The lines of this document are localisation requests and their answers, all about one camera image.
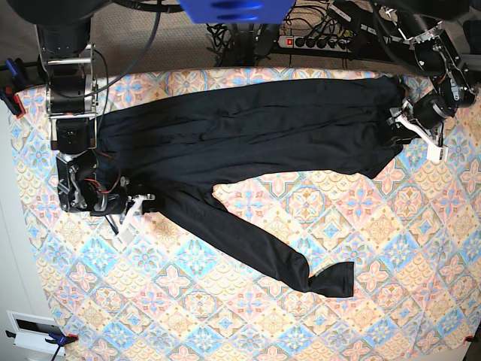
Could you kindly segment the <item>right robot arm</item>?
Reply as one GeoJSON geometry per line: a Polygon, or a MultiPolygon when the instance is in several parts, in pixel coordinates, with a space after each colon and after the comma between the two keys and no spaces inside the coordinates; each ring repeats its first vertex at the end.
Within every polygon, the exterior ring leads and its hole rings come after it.
{"type": "Polygon", "coordinates": [[[117,239],[133,239],[130,224],[151,193],[129,191],[129,179],[118,174],[111,185],[98,180],[98,132],[104,113],[98,109],[102,88],[94,74],[96,50],[91,21],[67,26],[35,27],[39,75],[46,82],[50,146],[56,151],[57,193],[63,211],[105,218],[117,239]]]}

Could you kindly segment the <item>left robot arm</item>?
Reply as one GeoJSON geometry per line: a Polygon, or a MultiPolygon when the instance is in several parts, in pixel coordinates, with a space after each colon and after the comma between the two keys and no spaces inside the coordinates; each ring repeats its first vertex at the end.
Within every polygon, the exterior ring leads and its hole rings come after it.
{"type": "Polygon", "coordinates": [[[392,142],[407,144],[421,138],[427,144],[428,160],[446,161],[444,124],[458,109],[468,108],[476,101],[474,72],[461,59],[440,20],[386,6],[383,10],[401,37],[413,47],[418,69],[433,86],[420,100],[405,99],[402,106],[391,109],[387,123],[397,132],[392,142]]]}

